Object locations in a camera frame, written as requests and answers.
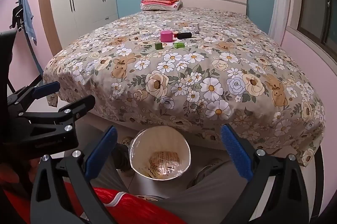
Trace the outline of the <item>pink plastic cup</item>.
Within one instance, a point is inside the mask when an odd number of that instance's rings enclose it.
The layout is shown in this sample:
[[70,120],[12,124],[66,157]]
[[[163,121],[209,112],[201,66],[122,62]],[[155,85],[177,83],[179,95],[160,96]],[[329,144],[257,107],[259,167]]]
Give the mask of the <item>pink plastic cup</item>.
[[162,43],[171,43],[173,41],[173,32],[170,30],[164,30],[160,32],[160,41]]

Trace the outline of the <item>black foam roller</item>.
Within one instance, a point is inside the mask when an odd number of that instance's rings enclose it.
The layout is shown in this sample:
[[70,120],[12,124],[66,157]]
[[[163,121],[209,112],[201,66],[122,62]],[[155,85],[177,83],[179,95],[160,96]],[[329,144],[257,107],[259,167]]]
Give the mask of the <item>black foam roller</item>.
[[182,39],[189,39],[192,37],[192,33],[191,32],[182,32],[182,33],[176,33],[175,37],[179,40]]

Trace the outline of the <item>white medicine box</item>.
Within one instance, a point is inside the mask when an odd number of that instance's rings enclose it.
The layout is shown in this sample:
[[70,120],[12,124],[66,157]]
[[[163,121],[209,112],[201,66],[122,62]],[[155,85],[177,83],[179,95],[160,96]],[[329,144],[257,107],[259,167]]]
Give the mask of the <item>white medicine box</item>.
[[186,29],[189,30],[189,32],[197,32],[199,31],[199,23],[189,23],[187,26],[186,26]]

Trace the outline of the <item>clear plastic cup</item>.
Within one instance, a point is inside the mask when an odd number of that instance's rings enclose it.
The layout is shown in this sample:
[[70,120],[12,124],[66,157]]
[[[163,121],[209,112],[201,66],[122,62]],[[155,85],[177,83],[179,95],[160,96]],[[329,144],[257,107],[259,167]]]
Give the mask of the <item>clear plastic cup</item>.
[[174,26],[174,22],[167,22],[167,23],[166,23],[166,26],[167,26],[167,27],[173,27],[173,26]]

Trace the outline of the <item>white trash bin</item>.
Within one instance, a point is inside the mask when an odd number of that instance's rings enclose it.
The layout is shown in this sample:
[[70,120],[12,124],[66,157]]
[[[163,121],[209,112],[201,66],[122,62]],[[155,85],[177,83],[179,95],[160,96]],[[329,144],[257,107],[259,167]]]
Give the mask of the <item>white trash bin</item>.
[[191,165],[191,149],[184,136],[169,126],[140,131],[131,141],[129,159],[132,169],[153,181],[180,177]]

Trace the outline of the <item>grey trouser leg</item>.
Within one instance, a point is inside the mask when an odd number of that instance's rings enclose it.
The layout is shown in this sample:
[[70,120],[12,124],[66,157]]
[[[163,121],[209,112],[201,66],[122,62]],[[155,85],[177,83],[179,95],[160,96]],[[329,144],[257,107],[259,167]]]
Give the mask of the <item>grey trouser leg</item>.
[[149,196],[186,223],[220,223],[243,192],[247,181],[237,172],[226,151],[191,147],[191,166],[171,181],[152,181],[118,173],[111,158],[92,186]]

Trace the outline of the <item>black clothes stand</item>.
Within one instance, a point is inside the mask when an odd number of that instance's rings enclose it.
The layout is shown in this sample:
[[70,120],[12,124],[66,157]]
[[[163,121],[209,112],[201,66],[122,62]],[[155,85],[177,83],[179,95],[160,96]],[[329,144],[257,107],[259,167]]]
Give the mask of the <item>black clothes stand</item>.
[[9,83],[12,89],[19,89],[30,83],[39,84],[42,80],[43,68],[35,54],[35,45],[25,32],[23,7],[16,2],[13,9],[10,29],[17,31],[14,40],[13,62],[10,66]]

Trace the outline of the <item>blue hanging cloth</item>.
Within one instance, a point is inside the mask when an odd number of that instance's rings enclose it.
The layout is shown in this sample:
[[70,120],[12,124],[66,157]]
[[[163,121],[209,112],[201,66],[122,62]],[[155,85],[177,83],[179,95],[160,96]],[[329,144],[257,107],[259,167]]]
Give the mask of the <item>blue hanging cloth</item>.
[[25,25],[25,32],[27,33],[29,39],[37,45],[37,37],[34,31],[33,18],[34,15],[30,9],[28,0],[19,0],[19,4],[23,7],[23,22]]

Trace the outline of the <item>snack wrapper in bin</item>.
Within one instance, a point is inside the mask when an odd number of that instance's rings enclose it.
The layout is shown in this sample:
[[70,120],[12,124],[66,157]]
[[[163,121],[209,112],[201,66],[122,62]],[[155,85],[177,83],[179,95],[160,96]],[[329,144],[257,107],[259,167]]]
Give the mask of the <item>snack wrapper in bin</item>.
[[155,152],[149,158],[149,173],[152,178],[164,180],[176,176],[181,160],[176,152]]

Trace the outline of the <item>dark green block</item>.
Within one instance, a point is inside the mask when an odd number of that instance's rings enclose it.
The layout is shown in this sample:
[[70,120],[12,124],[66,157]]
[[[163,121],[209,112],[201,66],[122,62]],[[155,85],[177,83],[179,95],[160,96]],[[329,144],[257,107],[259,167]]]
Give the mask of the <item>dark green block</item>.
[[163,45],[162,43],[155,43],[155,49],[162,49]]

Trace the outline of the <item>light green toy brick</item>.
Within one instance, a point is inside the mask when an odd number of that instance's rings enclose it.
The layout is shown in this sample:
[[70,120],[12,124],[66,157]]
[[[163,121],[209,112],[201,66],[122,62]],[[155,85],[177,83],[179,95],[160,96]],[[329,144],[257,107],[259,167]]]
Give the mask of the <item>light green toy brick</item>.
[[182,42],[174,43],[174,48],[184,48],[184,47],[185,47],[185,43],[182,43]]

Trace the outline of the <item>white floral pillow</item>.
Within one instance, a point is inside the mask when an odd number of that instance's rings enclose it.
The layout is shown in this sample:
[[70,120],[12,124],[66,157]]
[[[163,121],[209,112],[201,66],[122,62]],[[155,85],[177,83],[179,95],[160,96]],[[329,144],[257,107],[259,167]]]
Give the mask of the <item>white floral pillow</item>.
[[140,4],[140,9],[142,11],[177,11],[182,6],[182,1],[179,0],[173,4],[163,4],[163,3],[149,3]]

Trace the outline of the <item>floral bed cover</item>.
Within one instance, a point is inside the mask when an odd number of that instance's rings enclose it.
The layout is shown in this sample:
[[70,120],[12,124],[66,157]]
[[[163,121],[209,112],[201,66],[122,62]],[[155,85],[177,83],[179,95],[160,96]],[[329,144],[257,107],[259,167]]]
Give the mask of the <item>floral bed cover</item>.
[[[189,23],[199,23],[199,31],[177,39]],[[164,30],[173,41],[155,49]],[[132,129],[168,125],[212,148],[229,124],[255,148],[294,153],[306,166],[323,140],[325,109],[304,72],[234,12],[184,7],[125,16],[57,53],[43,80],[60,83],[51,106],[93,95],[92,111],[103,119]]]

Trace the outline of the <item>red folded blanket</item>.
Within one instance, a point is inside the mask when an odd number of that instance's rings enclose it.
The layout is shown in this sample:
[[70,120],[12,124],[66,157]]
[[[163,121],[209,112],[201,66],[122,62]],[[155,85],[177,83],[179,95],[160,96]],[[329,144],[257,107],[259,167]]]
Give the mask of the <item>red folded blanket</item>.
[[152,4],[158,4],[162,6],[172,6],[179,2],[179,0],[141,0],[140,4],[142,5],[152,5]]

